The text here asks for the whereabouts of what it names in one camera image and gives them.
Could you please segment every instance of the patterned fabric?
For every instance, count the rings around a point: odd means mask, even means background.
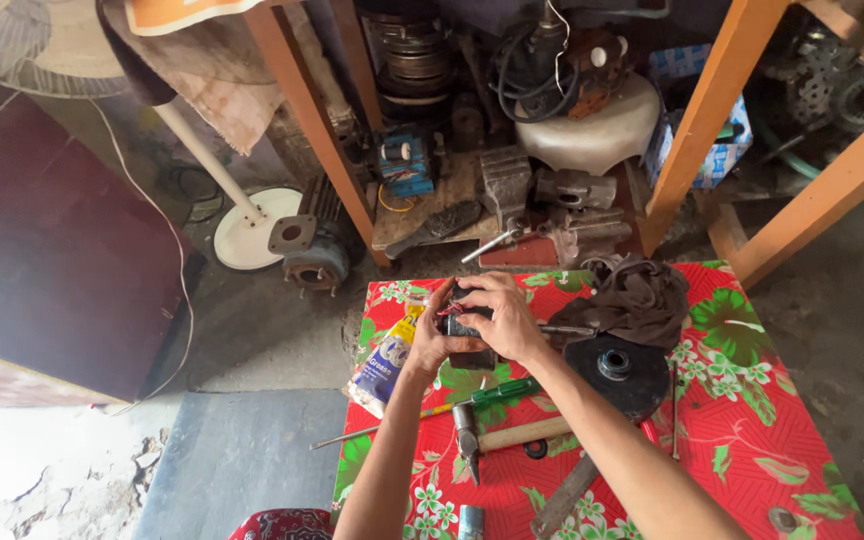
[[[329,519],[328,511],[316,508],[256,512],[228,540],[332,540]]]
[[[864,519],[825,443],[799,399],[775,348],[752,310],[732,269],[724,262],[675,265],[689,280],[689,317],[680,343],[668,356],[678,369],[679,464],[753,537],[768,540],[862,538]],[[570,300],[589,297],[587,272],[516,277],[527,290],[535,317],[546,321]],[[405,297],[434,290],[440,279],[373,282],[366,295],[358,361],[402,318]],[[442,365],[426,390],[423,408],[469,398],[486,387],[525,377],[516,362],[494,372],[457,371]],[[557,416],[545,394],[493,404],[476,412],[480,433]],[[672,448],[672,400],[653,416],[659,444]],[[345,432],[378,424],[349,403]],[[450,415],[421,421],[402,538],[451,540],[461,505],[486,510],[486,537],[533,538],[529,522],[580,459],[574,435],[548,440],[548,455],[528,457],[522,447],[502,448],[480,460],[482,485],[475,487],[459,458]],[[342,445],[333,513],[342,510],[355,477],[372,448],[372,436]],[[773,507],[796,516],[791,533],[779,533],[768,518]],[[556,531],[557,540],[642,539],[600,476]]]

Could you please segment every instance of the wooden hammer handle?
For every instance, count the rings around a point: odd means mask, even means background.
[[[499,429],[479,436],[479,452],[485,454],[490,450],[498,450],[517,444],[527,443],[548,437],[560,436],[572,432],[572,428],[562,416],[540,420],[533,423],[516,425],[508,429]]]

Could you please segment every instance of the pedestal fan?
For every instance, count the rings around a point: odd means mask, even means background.
[[[129,79],[115,54],[121,52],[110,46],[96,6],[95,0],[0,0],[0,85],[79,99],[126,92]],[[153,108],[235,203],[213,235],[219,262],[257,270],[281,261],[269,251],[270,233],[277,220],[297,213],[302,194],[273,188],[247,195],[172,103]]]

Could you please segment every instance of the green screwdriver handle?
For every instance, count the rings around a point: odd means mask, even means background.
[[[476,407],[484,406],[531,396],[542,389],[543,387],[539,386],[539,382],[534,376],[526,376],[503,382],[497,387],[487,390],[476,390],[472,392],[471,400]]]

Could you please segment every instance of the white cable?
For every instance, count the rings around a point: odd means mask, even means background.
[[[162,382],[162,385],[160,387],[152,390],[148,396],[139,399],[138,401],[111,415],[118,416],[158,394],[160,391],[162,391],[162,388],[165,388],[169,383],[172,383],[172,380],[176,377],[176,375],[178,375],[179,372],[182,371],[183,366],[186,365],[186,360],[189,357],[189,348],[192,346],[192,334],[195,332],[195,312],[192,310],[192,301],[189,300],[189,291],[186,288],[186,274],[183,272],[186,267],[186,250],[183,248],[183,241],[179,239],[179,233],[176,232],[176,228],[172,225],[172,221],[167,215],[165,215],[165,212],[162,211],[162,208],[160,208],[159,205],[152,200],[152,197],[150,197],[149,194],[146,193],[145,190],[142,189],[142,187],[140,187],[138,183],[136,183],[136,180],[132,177],[132,174],[129,173],[129,167],[126,166],[126,158],[122,156],[122,150],[119,149],[119,143],[117,140],[115,140],[115,132],[113,131],[113,126],[109,123],[109,118],[107,118],[106,114],[102,111],[102,107],[91,99],[88,101],[92,104],[93,107],[95,107],[96,111],[99,112],[99,115],[102,116],[102,122],[105,123],[105,128],[108,129],[108,136],[112,139],[112,146],[115,147],[115,154],[119,157],[119,163],[122,164],[122,170],[126,172],[126,177],[128,178],[128,181],[131,182],[132,185],[135,186],[135,189],[138,190],[138,192],[141,193],[143,197],[145,197],[145,200],[149,201],[149,204],[155,207],[158,213],[162,215],[162,219],[165,220],[165,223],[167,223],[169,226],[169,230],[172,231],[172,236],[175,237],[175,245],[178,246],[178,280],[182,284],[182,294],[185,296],[185,304],[189,308],[189,339],[185,343],[185,354],[182,355],[181,362],[178,362],[178,367],[175,368],[175,371],[171,375],[169,375],[169,378],[167,378],[165,382]]]
[[[552,0],[545,0],[545,2],[549,5],[549,8],[552,9],[552,13],[556,15],[558,20],[565,23],[565,41],[561,43],[561,50],[558,51],[558,55],[555,55],[555,86],[557,86],[558,91],[561,92],[561,97],[566,97],[566,91],[562,89],[562,83],[559,82],[559,57],[566,54],[566,50],[569,49],[569,36],[572,33],[572,29],[569,26],[569,21],[566,20],[566,18],[559,13],[559,10],[552,5]]]

